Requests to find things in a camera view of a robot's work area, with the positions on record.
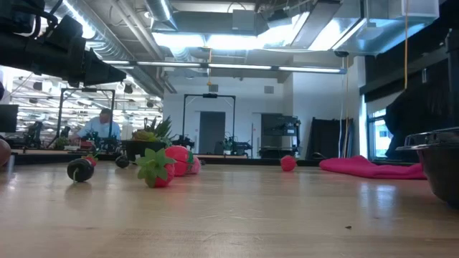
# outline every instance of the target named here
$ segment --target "black ball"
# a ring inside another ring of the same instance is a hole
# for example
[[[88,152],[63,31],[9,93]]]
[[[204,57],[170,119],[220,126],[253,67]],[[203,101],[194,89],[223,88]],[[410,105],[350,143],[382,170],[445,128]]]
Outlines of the black ball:
[[[94,175],[94,167],[91,165],[91,162],[85,160],[84,158],[78,158],[74,161],[71,161],[67,166],[67,175],[70,179],[74,180],[73,174],[75,173],[75,181],[84,182]]]
[[[129,166],[128,157],[121,155],[115,159],[115,163],[120,168],[127,168]]]

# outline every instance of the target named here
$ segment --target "gray door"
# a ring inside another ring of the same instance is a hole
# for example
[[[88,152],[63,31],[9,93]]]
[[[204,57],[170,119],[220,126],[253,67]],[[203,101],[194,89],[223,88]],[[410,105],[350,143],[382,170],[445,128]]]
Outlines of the gray door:
[[[224,122],[224,112],[201,112],[199,153],[223,154],[218,142],[224,140]]]

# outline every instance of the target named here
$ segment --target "window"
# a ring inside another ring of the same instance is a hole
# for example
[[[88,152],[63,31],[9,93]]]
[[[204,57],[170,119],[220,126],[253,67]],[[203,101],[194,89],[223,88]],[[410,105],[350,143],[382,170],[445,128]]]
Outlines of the window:
[[[384,116],[386,110],[376,111],[368,119],[369,133],[369,157],[370,159],[387,158],[386,151],[389,148],[393,135],[386,127]]]

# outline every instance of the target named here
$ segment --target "pink cloth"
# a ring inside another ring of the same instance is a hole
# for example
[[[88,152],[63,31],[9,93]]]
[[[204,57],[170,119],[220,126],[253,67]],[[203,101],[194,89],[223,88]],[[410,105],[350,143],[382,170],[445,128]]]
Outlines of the pink cloth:
[[[336,173],[345,173],[352,176],[378,179],[426,179],[421,164],[412,166],[378,166],[362,156],[352,158],[330,158],[321,161],[319,166]]]

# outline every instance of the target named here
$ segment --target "blue shirt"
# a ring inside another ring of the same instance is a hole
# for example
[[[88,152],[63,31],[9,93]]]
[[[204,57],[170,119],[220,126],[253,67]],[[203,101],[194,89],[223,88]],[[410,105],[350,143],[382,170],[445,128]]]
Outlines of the blue shirt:
[[[81,128],[81,130],[77,133],[78,136],[81,138],[86,136],[88,133],[91,132],[98,132],[99,137],[101,138],[107,138],[108,137],[108,131],[110,130],[110,123],[100,123],[99,117],[92,118],[89,120],[84,128]],[[118,140],[121,140],[121,129],[120,126],[113,122],[112,123],[112,135],[116,135],[116,138]]]

